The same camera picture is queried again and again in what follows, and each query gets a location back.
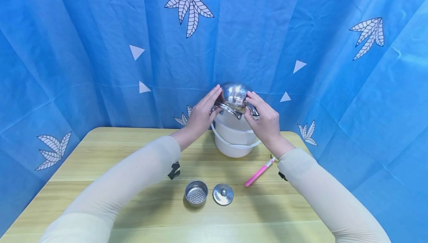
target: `perforated bottom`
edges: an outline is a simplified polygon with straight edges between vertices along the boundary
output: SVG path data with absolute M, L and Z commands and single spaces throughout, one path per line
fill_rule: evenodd
M 205 192 L 200 187 L 193 187 L 189 190 L 187 195 L 187 199 L 194 204 L 201 203 L 205 198 Z

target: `finger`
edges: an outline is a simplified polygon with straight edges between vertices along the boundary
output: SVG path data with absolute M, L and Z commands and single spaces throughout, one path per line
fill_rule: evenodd
M 266 107 L 267 110 L 270 111 L 275 111 L 267 102 L 265 102 L 265 100 L 262 99 L 262 97 L 260 97 L 258 94 L 256 94 L 254 91 L 249 93 L 249 97 L 251 99 L 254 99 L 258 102 L 260 102 L 262 105 L 264 105 Z
M 259 102 L 265 102 L 258 94 L 256 94 L 254 91 L 251 91 L 248 93 L 248 96 L 254 100 L 257 100 Z
M 210 114 L 210 123 L 214 121 L 215 117 L 217 117 L 217 115 L 222 111 L 223 109 L 221 107 L 218 107 L 216 109 L 214 109 L 214 111 L 211 112 Z
M 254 130 L 253 127 L 256 125 L 256 120 L 251 115 L 251 110 L 248 107 L 245 108 L 245 113 L 243 114 L 243 117 L 247 121 L 248 125 L 250 125 L 250 127 Z
M 214 88 L 212 88 L 211 91 L 208 92 L 208 94 L 206 94 L 205 97 L 202 98 L 202 100 L 199 101 L 199 104 L 201 105 L 205 104 L 206 101 L 209 99 L 209 97 L 211 97 L 213 93 L 215 93 L 219 88 L 220 88 L 220 85 L 217 84 Z
M 215 100 L 217 100 L 217 98 L 220 96 L 221 92 L 222 92 L 222 88 L 218 88 L 210 97 L 208 97 L 204 106 L 205 107 L 208 106 L 210 108 L 213 107 Z
M 256 108 L 260 117 L 268 116 L 270 110 L 266 107 L 265 102 L 259 102 L 257 100 L 250 98 L 250 97 L 247 97 L 246 100 L 249 104 L 251 104 L 252 106 L 254 106 Z

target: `white triangle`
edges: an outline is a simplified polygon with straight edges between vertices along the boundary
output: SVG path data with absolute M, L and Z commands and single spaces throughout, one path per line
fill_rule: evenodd
M 140 82 L 140 93 L 147 92 L 147 91 L 150 91 L 150 89 L 147 88 L 147 86 L 144 85 L 144 83 Z
M 290 100 L 291 100 L 290 96 L 288 95 L 287 92 L 285 92 L 281 98 L 281 101 L 279 101 L 279 102 L 285 102 L 285 101 L 290 101 Z
M 137 60 L 137 58 L 140 57 L 140 55 L 144 52 L 144 49 L 130 45 L 129 48 L 131 48 L 132 56 L 134 57 L 134 60 Z
M 302 67 L 306 66 L 307 63 L 303 63 L 302 61 L 296 60 L 295 69 L 293 71 L 293 74 L 299 71 Z

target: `woman's left hand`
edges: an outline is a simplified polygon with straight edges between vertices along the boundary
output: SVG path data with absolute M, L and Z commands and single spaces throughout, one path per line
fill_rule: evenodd
M 192 109 L 186 127 L 171 134 L 172 137 L 180 144 L 181 151 L 191 145 L 209 128 L 214 118 L 222 111 L 216 108 L 211 112 L 215 100 L 222 92 L 220 85 L 215 86 L 200 102 Z

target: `wooden table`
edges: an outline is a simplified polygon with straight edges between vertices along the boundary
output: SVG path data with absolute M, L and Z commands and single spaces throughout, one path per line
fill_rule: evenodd
M 85 187 L 135 150 L 173 131 L 106 127 L 90 131 L 0 243 L 37 242 Z M 308 151 L 295 133 L 282 135 Z M 264 145 L 244 158 L 228 158 L 214 145 L 212 131 L 207 131 L 183 152 L 180 176 L 165 178 L 122 209 L 110 242 L 334 242 L 305 199 L 278 176 L 275 165 L 250 187 L 243 186 L 269 159 Z M 184 189 L 194 179 L 204 181 L 210 191 L 218 183 L 229 184 L 233 202 L 218 206 L 210 193 L 202 208 L 186 207 Z

